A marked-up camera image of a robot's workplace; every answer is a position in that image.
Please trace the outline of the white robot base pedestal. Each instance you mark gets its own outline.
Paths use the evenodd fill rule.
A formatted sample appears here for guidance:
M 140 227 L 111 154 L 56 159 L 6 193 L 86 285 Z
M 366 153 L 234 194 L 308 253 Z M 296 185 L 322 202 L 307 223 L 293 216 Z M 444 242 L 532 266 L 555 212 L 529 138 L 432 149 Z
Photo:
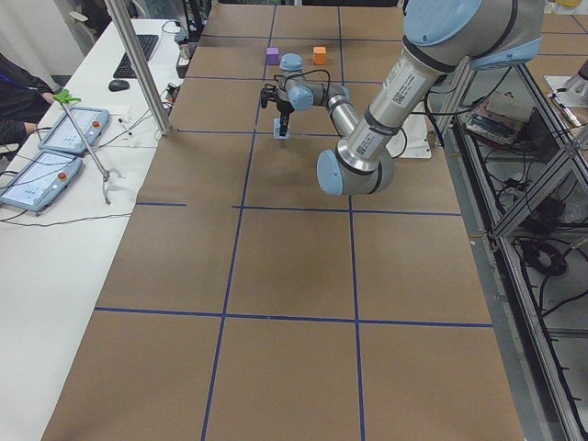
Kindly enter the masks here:
M 427 139 L 427 118 L 423 104 L 416 108 L 417 114 L 411 114 L 403 123 L 401 131 L 387 144 L 387 150 L 394 158 L 430 159 L 431 147 Z

